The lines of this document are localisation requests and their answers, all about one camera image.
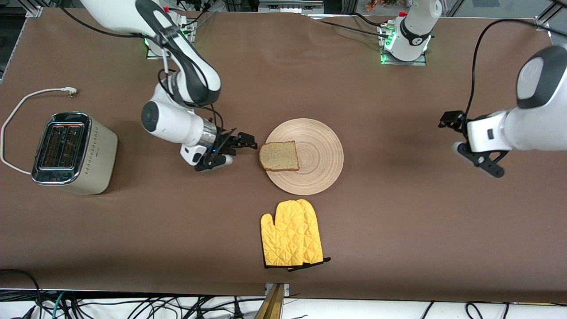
plug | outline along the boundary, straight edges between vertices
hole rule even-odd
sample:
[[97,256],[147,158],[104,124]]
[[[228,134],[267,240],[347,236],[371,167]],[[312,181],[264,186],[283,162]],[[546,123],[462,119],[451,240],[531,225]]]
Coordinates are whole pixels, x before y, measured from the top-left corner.
[[26,314],[22,317],[22,319],[30,319],[32,317],[33,311],[35,310],[35,306],[33,306]]
[[79,92],[79,90],[75,89],[74,87],[66,86],[62,89],[63,92],[69,93],[70,97],[75,97],[75,94]]

white power cord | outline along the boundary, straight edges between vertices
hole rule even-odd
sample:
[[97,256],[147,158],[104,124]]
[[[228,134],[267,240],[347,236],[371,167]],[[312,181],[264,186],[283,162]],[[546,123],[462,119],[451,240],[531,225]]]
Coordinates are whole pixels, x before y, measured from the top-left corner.
[[12,167],[13,169],[15,169],[18,172],[24,173],[24,174],[28,174],[31,175],[32,173],[30,173],[29,171],[25,171],[23,169],[20,169],[10,163],[8,163],[8,161],[6,161],[6,159],[4,158],[4,131],[6,130],[6,126],[8,126],[8,123],[12,120],[12,118],[14,117],[14,115],[16,115],[16,112],[18,111],[18,109],[20,109],[20,107],[22,106],[22,104],[24,104],[24,102],[37,94],[41,94],[41,93],[45,93],[45,92],[53,92],[53,91],[62,91],[62,92],[67,92],[69,93],[69,95],[73,95],[75,93],[77,93],[77,89],[75,89],[74,87],[60,87],[57,89],[45,89],[45,90],[40,90],[37,92],[34,92],[32,94],[28,94],[26,96],[24,96],[24,98],[20,101],[20,103],[18,103],[18,105],[16,105],[16,107],[14,108],[14,110],[12,111],[12,113],[10,114],[10,116],[8,116],[8,119],[6,119],[6,121],[4,122],[4,125],[2,125],[2,131],[0,132],[0,158],[2,159],[2,162],[6,165],[8,165],[9,167]]

toaster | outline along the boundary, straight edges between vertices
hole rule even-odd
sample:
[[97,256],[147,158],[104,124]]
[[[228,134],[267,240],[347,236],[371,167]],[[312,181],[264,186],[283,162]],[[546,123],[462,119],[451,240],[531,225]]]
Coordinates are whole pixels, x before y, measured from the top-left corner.
[[45,125],[32,179],[77,195],[95,195],[110,183],[118,137],[88,114],[53,115]]

white floor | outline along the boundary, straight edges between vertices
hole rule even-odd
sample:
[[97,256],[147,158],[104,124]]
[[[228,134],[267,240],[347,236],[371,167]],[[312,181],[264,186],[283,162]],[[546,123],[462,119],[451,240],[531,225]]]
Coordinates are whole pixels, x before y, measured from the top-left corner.
[[[245,300],[254,297],[240,297]],[[115,303],[129,299],[99,299],[101,303]],[[197,298],[186,297],[179,298],[181,305],[190,307]],[[204,305],[204,308],[210,308],[215,305],[233,301],[233,297],[216,297]],[[86,300],[81,303],[93,302],[95,300]],[[372,300],[330,300],[330,299],[286,299],[283,306],[282,319],[297,319],[305,317],[305,319],[348,319],[348,318],[364,318],[364,319],[419,319],[423,315],[425,308],[429,302],[419,301],[372,301]],[[126,319],[130,312],[138,304],[122,304],[122,305],[88,305],[82,308],[94,319]],[[240,302],[241,311],[246,314],[246,318],[253,318],[254,313],[259,309],[261,301]],[[483,319],[501,319],[505,305],[503,304],[482,304],[477,303]],[[0,302],[0,319],[21,318],[31,307],[31,301],[17,302]],[[426,319],[467,319],[464,309],[465,303],[435,303],[429,310]],[[143,312],[137,318],[147,318],[151,308]],[[479,319],[478,315],[471,308],[474,319]],[[36,309],[32,318],[36,319],[39,311]],[[155,319],[175,319],[181,318],[181,315],[170,310],[161,309],[155,314]],[[205,315],[205,318],[227,319],[231,318],[230,312],[211,312]],[[567,307],[552,305],[510,305],[507,315],[508,319],[565,319],[567,318]]]

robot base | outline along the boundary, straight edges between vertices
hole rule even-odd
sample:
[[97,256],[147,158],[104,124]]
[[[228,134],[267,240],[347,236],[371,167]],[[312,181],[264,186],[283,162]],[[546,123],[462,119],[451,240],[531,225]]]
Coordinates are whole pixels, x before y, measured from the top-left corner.
[[[392,24],[393,20],[389,20],[388,23],[383,23],[381,26],[376,27],[378,34],[385,34],[388,36],[392,35],[394,26]],[[420,57],[413,61],[402,61],[397,59],[386,50],[387,42],[390,41],[388,38],[379,37],[378,43],[380,45],[380,63],[381,64],[393,64],[393,65],[414,65],[414,66],[425,66],[427,65],[425,60],[425,53],[421,53]]]

